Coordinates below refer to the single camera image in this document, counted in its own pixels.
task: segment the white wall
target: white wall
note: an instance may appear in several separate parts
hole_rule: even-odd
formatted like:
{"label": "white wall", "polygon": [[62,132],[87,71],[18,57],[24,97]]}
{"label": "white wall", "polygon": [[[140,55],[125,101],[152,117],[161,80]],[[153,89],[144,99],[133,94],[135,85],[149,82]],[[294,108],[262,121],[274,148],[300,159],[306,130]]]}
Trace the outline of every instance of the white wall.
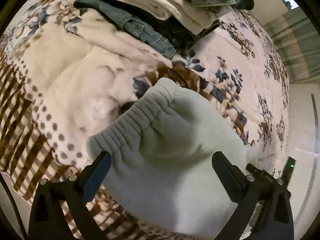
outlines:
{"label": "white wall", "polygon": [[251,12],[262,26],[288,11],[282,0],[254,0],[254,4]]}
{"label": "white wall", "polygon": [[[11,186],[11,183],[10,183],[10,179],[4,173],[3,173],[3,177],[4,177],[5,182],[7,183],[10,191],[11,191],[11,194],[13,195],[13,198],[17,204],[22,222],[24,224],[24,227],[25,227],[26,231],[28,232],[31,206],[27,202],[25,202],[24,199],[20,195],[18,195],[18,193],[13,189],[13,187]],[[13,211],[13,207],[12,207],[10,200],[9,200],[9,198],[8,198],[6,192],[4,191],[4,188],[2,187],[1,184],[0,184],[0,207],[3,210],[4,215],[7,217],[8,221],[12,225],[12,227],[16,230],[16,232],[23,239],[16,215],[14,214],[14,211]]]}
{"label": "white wall", "polygon": [[[297,162],[289,184],[292,193],[290,199],[293,221],[295,221],[305,199],[310,183],[311,172],[319,159],[315,155],[315,116],[311,94],[314,95],[317,114],[320,121],[320,89],[318,84],[290,85],[290,128],[287,153]],[[295,239],[300,239],[310,227],[320,211],[320,162],[317,163],[315,180],[308,204],[301,219],[295,225]]]}

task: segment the metal screw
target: metal screw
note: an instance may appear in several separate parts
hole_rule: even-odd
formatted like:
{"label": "metal screw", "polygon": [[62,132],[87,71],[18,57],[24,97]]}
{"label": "metal screw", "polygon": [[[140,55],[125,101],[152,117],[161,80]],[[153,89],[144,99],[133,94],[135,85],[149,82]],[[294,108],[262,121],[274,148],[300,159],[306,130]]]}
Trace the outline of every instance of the metal screw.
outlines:
{"label": "metal screw", "polygon": [[253,181],[255,181],[255,178],[252,175],[248,175],[247,180],[253,182]]}
{"label": "metal screw", "polygon": [[284,184],[282,179],[277,179],[277,182],[278,182],[279,185],[283,185]]}
{"label": "metal screw", "polygon": [[41,184],[41,185],[44,185],[44,184],[47,183],[47,181],[48,181],[47,179],[41,179],[40,184]]}
{"label": "metal screw", "polygon": [[77,178],[78,178],[77,175],[71,175],[71,176],[68,178],[68,180],[70,180],[70,181],[75,181]]}

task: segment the gray fleece fabric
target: gray fleece fabric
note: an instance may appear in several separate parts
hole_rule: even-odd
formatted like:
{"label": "gray fleece fabric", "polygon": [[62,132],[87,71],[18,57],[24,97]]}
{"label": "gray fleece fabric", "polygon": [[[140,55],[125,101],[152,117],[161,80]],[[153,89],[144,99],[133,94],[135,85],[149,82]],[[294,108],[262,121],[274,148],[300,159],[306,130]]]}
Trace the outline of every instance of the gray fleece fabric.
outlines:
{"label": "gray fleece fabric", "polygon": [[106,191],[143,220],[214,239],[236,208],[211,164],[222,151],[243,172],[247,147],[212,103],[161,78],[112,125],[87,140],[112,155]]}

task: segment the bed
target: bed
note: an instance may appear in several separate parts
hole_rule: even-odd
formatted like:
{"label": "bed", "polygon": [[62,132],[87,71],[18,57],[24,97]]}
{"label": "bed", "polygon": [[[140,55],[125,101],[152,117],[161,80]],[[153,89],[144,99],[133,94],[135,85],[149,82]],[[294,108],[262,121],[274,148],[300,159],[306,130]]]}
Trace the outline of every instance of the bed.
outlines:
{"label": "bed", "polygon": [[[91,163],[85,141],[161,77],[212,103],[279,177],[287,159],[289,76],[248,11],[168,60],[74,0],[28,0],[0,40],[0,169],[31,205],[42,178],[66,180]],[[81,238],[66,203],[65,217]],[[110,239],[190,239],[129,214],[101,186],[87,208]]]}

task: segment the curtain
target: curtain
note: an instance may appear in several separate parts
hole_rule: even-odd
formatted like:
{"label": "curtain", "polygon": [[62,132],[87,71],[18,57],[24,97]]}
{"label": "curtain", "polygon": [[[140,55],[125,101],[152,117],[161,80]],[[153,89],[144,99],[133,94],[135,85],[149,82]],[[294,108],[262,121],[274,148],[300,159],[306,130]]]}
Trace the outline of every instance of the curtain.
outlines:
{"label": "curtain", "polygon": [[264,29],[275,43],[291,82],[320,76],[320,37],[300,7],[267,23]]}

